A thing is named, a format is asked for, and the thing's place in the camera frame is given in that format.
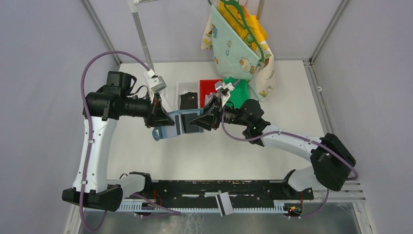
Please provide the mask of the blue card holder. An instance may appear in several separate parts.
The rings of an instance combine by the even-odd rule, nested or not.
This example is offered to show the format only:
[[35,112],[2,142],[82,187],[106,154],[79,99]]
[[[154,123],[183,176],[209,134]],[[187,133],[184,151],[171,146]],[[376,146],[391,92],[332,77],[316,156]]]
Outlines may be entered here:
[[185,134],[183,130],[181,114],[187,113],[197,113],[197,115],[199,116],[202,113],[202,109],[177,110],[170,112],[169,116],[175,121],[175,124],[173,126],[155,127],[152,130],[152,138],[155,141],[159,141],[161,139],[176,137]]

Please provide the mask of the black card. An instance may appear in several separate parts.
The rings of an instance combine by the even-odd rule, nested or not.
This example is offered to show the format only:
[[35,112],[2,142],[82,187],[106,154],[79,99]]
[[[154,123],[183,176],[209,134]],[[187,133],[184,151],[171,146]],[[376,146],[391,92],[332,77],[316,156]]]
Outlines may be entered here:
[[197,113],[181,114],[183,130],[185,134],[203,133],[204,130],[200,127],[190,124],[190,122],[197,118]]

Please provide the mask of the white magnetic stripe card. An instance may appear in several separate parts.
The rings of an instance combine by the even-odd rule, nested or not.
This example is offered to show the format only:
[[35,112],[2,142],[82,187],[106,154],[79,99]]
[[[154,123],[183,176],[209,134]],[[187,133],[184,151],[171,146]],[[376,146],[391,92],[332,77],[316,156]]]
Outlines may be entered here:
[[226,216],[234,213],[228,192],[218,194],[215,196],[215,198],[221,216]]

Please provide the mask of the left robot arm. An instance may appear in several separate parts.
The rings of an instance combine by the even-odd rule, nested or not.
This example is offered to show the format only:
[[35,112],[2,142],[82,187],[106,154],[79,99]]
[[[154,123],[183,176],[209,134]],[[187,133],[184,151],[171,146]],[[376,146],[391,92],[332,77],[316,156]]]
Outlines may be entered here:
[[105,85],[86,95],[89,112],[83,112],[85,134],[81,163],[71,188],[62,192],[63,201],[115,212],[121,201],[134,193],[143,199],[152,195],[149,174],[132,172],[118,180],[107,178],[112,137],[121,116],[141,117],[148,128],[175,124],[162,107],[160,91],[166,88],[163,78],[152,70],[144,75],[148,97],[135,97],[132,89],[136,77],[116,71],[108,73]]

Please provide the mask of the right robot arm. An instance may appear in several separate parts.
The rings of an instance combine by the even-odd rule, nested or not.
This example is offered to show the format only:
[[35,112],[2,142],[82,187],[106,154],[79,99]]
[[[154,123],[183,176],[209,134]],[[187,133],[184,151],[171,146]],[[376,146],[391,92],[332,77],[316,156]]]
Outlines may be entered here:
[[226,124],[246,127],[243,137],[230,138],[262,147],[280,149],[310,162],[310,166],[292,170],[281,186],[282,195],[294,199],[303,190],[323,186],[340,191],[348,180],[359,177],[356,160],[340,139],[331,133],[323,137],[295,134],[272,125],[263,119],[264,111],[257,100],[248,99],[240,108],[223,106],[214,97],[204,107],[203,114],[189,123],[204,130],[223,129]]

